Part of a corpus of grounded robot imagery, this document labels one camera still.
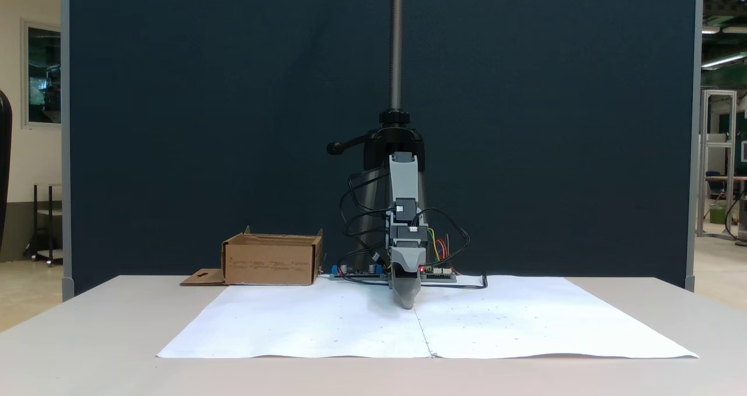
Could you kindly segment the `grey fixed wedge gripper finger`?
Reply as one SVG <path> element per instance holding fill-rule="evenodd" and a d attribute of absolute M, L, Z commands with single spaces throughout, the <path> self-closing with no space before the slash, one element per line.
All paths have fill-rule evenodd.
<path fill-rule="evenodd" d="M 394 300 L 403 309 L 413 309 L 421 290 L 421 266 L 408 267 L 393 261 L 389 271 L 389 287 Z"/>

